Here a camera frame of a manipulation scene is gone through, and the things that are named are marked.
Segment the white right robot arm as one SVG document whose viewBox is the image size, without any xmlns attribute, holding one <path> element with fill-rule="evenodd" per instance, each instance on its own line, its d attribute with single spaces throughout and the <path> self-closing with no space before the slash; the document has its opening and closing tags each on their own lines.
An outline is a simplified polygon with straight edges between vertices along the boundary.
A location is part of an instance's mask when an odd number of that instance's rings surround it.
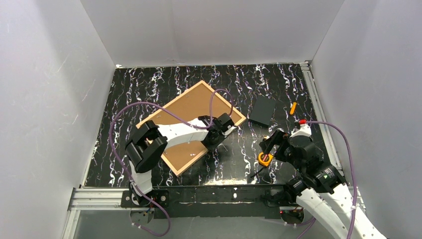
<svg viewBox="0 0 422 239">
<path fill-rule="evenodd" d="M 306 120 L 291 133 L 276 130 L 259 143 L 258 161 L 267 166 L 275 159 L 292 165 L 297 175 L 281 190 L 269 191 L 269 206 L 290 204 L 307 210 L 336 239 L 383 239 L 357 204 L 357 188 L 350 191 L 344 176 L 321 159 Z"/>
</svg>

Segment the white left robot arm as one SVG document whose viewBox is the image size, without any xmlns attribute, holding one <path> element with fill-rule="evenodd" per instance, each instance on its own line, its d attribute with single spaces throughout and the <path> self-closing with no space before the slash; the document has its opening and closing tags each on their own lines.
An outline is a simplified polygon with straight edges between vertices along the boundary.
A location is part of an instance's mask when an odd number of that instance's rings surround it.
<svg viewBox="0 0 422 239">
<path fill-rule="evenodd" d="M 186 123 L 155 124 L 146 121 L 125 145 L 133 178 L 132 191 L 138 197 L 152 191 L 152 169 L 163 153 L 184 143 L 200 142 L 214 150 L 237 126 L 227 113 L 219 117 L 200 116 Z"/>
</svg>

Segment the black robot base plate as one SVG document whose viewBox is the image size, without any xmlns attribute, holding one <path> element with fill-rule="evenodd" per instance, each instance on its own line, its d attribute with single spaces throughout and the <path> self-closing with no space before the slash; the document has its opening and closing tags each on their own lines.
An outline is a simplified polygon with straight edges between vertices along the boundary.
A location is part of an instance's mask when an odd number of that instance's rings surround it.
<svg viewBox="0 0 422 239">
<path fill-rule="evenodd" d="M 264 217 L 302 223 L 304 209 L 284 194 L 283 185 L 214 185 L 155 187 L 143 197 L 133 186 L 124 191 L 120 206 L 144 209 L 164 219 L 163 207 L 172 218 Z"/>
</svg>

